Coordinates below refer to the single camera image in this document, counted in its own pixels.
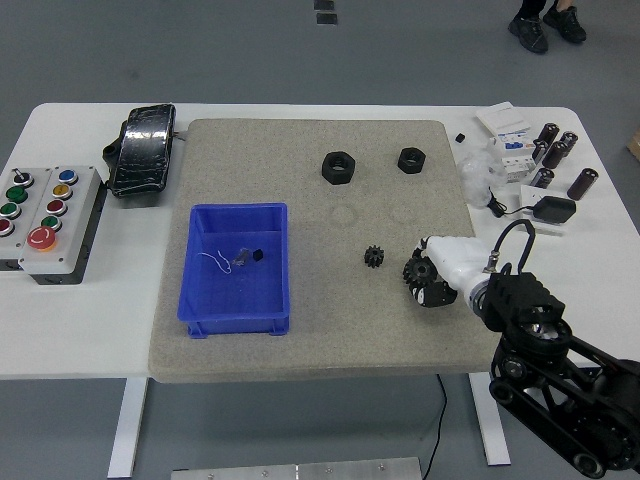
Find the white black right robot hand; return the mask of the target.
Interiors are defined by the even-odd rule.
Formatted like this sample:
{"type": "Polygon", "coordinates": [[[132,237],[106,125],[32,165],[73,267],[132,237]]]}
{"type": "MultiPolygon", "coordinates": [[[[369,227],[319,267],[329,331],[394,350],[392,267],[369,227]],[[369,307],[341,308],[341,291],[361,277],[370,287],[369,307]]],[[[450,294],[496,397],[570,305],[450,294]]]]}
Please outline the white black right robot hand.
{"type": "Polygon", "coordinates": [[[480,315],[497,257],[476,237],[422,238],[403,269],[410,293],[423,307],[452,304],[461,295],[480,315]]]}

